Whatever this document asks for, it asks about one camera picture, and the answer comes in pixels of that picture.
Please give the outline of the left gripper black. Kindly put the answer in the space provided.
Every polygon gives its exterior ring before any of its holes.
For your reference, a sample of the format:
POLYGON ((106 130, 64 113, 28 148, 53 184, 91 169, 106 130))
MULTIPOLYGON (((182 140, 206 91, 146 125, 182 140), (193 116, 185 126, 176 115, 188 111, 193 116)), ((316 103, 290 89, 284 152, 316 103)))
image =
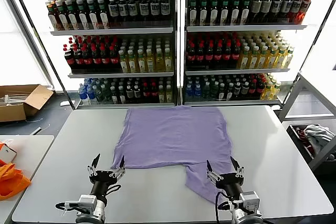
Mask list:
POLYGON ((93 184, 90 194, 91 195, 109 195, 121 188, 118 184, 118 179, 125 174, 124 156, 122 156, 118 168, 112 171, 98 170, 96 171, 100 154, 98 154, 92 161, 91 165, 87 166, 89 172, 89 179, 93 184))

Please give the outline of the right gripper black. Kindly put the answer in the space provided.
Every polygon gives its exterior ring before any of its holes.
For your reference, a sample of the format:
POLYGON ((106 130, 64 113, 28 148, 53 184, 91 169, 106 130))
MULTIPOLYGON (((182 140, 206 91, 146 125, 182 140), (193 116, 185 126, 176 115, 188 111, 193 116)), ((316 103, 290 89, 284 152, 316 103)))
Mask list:
POLYGON ((244 182, 244 167, 240 166, 238 161, 232 156, 230 160, 236 173, 217 174, 213 171, 209 160, 207 160, 207 178, 209 178, 211 182, 215 182, 216 188, 224 190, 227 196, 239 197, 240 193, 243 192, 241 186, 244 182))

